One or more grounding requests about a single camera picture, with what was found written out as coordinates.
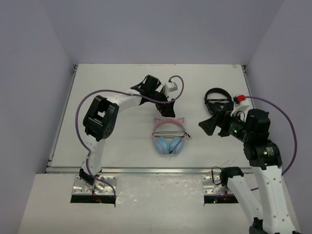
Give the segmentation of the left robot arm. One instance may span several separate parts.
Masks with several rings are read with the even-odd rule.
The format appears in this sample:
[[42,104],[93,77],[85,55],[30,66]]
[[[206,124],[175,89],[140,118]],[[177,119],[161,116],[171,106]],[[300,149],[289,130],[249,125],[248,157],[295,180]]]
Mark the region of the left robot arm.
[[114,97],[100,95],[108,90],[93,91],[85,96],[83,100],[90,96],[93,96],[94,99],[82,121],[88,137],[87,142],[82,140],[78,121],[75,122],[78,139],[88,152],[86,160],[79,170],[79,177],[90,186],[94,186],[95,181],[100,180],[98,175],[101,172],[103,145],[113,133],[120,112],[150,102],[155,104],[156,109],[163,117],[175,117],[175,99],[169,99],[169,93],[176,90],[178,90],[178,86],[175,82],[169,80],[166,83],[161,83],[158,78],[147,75],[142,82],[131,87],[127,92],[114,90]]

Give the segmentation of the pink blue cat-ear headphones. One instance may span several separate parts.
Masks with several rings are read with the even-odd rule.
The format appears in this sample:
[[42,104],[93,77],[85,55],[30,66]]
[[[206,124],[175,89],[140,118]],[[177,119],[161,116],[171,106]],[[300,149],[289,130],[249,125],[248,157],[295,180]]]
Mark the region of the pink blue cat-ear headphones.
[[[191,136],[186,131],[185,118],[154,118],[154,128],[152,132],[152,140],[154,146],[159,154],[171,155],[179,154],[187,138],[191,139]],[[180,129],[177,131],[158,131],[158,128],[162,125],[172,124]]]

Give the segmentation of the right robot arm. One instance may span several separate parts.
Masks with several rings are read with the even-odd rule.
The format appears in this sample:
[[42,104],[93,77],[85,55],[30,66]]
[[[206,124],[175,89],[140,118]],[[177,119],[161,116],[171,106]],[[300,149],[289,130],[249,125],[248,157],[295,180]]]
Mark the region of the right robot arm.
[[211,118],[198,125],[209,136],[219,127],[220,137],[233,136],[243,143],[260,200],[256,200],[239,167],[222,168],[220,183],[237,199],[248,221],[249,233],[296,234],[298,230],[290,217],[283,189],[280,150],[269,140],[270,123],[267,112],[250,109],[245,121],[238,115],[217,110]]

